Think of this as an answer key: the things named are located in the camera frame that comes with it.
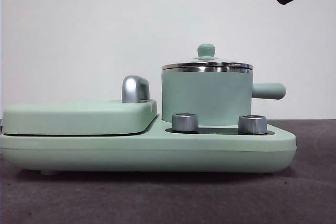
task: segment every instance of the white wall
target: white wall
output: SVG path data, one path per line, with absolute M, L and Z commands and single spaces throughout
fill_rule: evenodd
M 117 99 L 123 77 L 216 55 L 282 82 L 281 101 L 253 101 L 270 119 L 335 119 L 336 0 L 2 0 L 2 109 L 12 103 Z

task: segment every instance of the gray carpet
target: gray carpet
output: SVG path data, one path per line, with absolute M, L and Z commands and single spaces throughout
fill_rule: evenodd
M 336 223 L 336 120 L 269 123 L 298 146 L 274 174 L 45 177 L 2 160 L 2 223 Z

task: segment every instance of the mint green pot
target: mint green pot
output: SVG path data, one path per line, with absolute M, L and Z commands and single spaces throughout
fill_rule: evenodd
M 162 71 L 162 120 L 175 113 L 194 113 L 200 125 L 237 125 L 241 115 L 251 114 L 251 99 L 281 99 L 280 83 L 253 84 L 253 67 L 219 60 L 215 47 L 202 44 L 198 58 L 189 63 L 166 65 Z

